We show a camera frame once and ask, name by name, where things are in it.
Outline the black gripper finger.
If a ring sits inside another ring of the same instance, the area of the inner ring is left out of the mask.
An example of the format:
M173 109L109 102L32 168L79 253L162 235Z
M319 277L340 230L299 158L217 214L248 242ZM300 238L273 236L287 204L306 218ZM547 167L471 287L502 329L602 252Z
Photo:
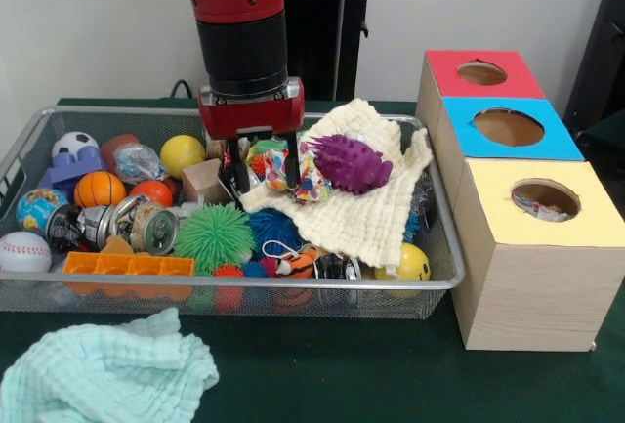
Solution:
M234 185L239 193L247 193L250 190L250 182L247 166L240 155L238 139L227 139L230 165L232 166Z
M299 156L298 142L295 133L287 133L283 135L287 143L288 154L285 157L285 174L287 188L294 190L299 185Z

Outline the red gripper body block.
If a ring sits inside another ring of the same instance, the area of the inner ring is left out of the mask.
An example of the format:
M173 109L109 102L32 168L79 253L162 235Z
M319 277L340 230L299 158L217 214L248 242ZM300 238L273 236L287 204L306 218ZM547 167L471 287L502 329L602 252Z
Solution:
M206 84L200 88L198 109L207 134L216 140L267 133L297 132L304 120L305 93L300 78L256 97L227 97Z

